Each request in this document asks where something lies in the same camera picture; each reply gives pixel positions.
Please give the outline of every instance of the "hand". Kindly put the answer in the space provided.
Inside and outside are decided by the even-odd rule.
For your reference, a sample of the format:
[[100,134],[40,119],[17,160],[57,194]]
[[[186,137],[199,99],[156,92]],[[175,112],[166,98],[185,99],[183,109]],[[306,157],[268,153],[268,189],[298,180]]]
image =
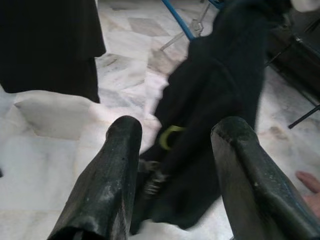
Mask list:
[[304,196],[303,199],[312,212],[320,219],[320,182],[312,174],[297,171],[296,177],[315,195]]

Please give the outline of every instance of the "hanging black garment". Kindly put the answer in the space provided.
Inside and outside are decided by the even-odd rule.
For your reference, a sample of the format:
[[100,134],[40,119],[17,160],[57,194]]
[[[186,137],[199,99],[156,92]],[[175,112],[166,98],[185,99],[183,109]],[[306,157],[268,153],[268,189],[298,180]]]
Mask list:
[[212,33],[190,43],[155,111],[162,128],[140,156],[132,234],[146,219],[192,227],[220,196],[210,132],[228,116],[255,127],[268,28],[283,19],[274,7],[227,1]]
[[0,84],[99,101],[94,57],[105,53],[95,0],[2,0]]

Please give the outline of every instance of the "marble floor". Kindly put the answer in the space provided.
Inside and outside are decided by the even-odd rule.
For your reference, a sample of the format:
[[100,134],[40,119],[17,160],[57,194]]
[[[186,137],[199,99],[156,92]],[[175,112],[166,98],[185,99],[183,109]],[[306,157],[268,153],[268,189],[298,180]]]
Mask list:
[[[203,5],[171,0],[188,22]],[[82,170],[95,156],[110,124],[122,115],[143,128],[141,151],[153,142],[159,122],[153,111],[167,76],[187,55],[185,37],[160,51],[181,32],[160,0],[99,0],[107,53],[96,59],[101,104],[78,96],[30,91],[5,93],[0,87],[0,238],[44,240],[54,227]],[[204,19],[211,31],[217,10]],[[302,194],[296,170],[320,178],[320,112],[292,130],[288,124],[313,106],[272,69],[260,102],[257,133],[261,145]],[[184,231],[146,222],[131,240],[228,240],[232,236],[223,202]]]

